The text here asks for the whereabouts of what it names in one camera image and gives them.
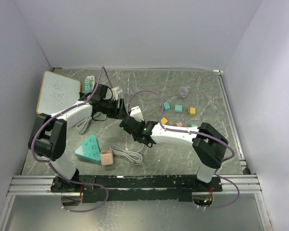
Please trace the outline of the yellow plug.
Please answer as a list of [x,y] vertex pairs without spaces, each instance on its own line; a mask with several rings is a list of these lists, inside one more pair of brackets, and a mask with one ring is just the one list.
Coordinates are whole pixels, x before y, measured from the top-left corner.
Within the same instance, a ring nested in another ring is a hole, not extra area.
[[197,113],[196,108],[194,108],[194,107],[188,107],[188,109],[187,109],[187,114],[188,114],[188,115],[194,116],[196,113]]
[[165,117],[163,117],[162,119],[161,119],[161,123],[162,124],[167,124],[168,123],[168,119],[166,119]]

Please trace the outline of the pink plug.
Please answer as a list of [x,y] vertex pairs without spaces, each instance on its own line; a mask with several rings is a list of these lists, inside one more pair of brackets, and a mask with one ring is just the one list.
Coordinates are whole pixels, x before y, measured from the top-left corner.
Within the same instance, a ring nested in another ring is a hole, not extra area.
[[176,127],[183,127],[183,124],[182,124],[182,122],[178,122],[178,123],[176,123],[176,124],[174,124]]

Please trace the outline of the pink cube socket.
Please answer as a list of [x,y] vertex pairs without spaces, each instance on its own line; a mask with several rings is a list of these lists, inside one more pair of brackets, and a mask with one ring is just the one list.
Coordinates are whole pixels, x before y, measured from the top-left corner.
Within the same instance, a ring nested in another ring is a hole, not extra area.
[[103,150],[100,153],[101,165],[108,166],[114,163],[113,151],[112,150]]

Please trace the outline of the white power strip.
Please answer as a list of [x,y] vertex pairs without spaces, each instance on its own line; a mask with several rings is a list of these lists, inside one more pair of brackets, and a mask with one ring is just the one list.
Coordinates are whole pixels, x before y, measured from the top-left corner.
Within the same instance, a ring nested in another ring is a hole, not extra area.
[[93,87],[95,85],[95,76],[86,76],[86,78],[91,80],[91,87]]

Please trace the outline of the teal triangular socket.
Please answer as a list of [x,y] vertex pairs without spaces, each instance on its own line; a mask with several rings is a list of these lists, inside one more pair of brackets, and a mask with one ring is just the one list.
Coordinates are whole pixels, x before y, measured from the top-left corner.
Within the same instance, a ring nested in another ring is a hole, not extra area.
[[94,163],[101,163],[101,151],[95,135],[87,138],[76,150],[77,158],[87,160]]

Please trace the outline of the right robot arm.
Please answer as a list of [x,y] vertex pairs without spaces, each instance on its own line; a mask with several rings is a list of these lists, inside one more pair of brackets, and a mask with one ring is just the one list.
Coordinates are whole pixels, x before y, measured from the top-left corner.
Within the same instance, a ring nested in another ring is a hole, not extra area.
[[229,147],[227,139],[211,124],[204,122],[199,127],[176,127],[155,121],[139,122],[127,116],[119,126],[132,135],[134,141],[147,147],[160,143],[191,146],[201,161],[195,187],[202,192],[211,186],[211,179],[221,167]]

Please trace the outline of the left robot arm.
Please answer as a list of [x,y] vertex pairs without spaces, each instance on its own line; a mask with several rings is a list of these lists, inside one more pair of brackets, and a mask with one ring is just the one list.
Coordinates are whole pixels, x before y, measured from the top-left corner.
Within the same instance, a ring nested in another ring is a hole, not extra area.
[[45,163],[63,179],[63,187],[75,192],[80,187],[79,171],[65,154],[67,130],[80,121],[102,113],[107,118],[123,119],[128,114],[124,99],[112,96],[106,98],[109,89],[96,84],[93,92],[82,95],[74,104],[53,114],[37,116],[28,147],[33,158]]

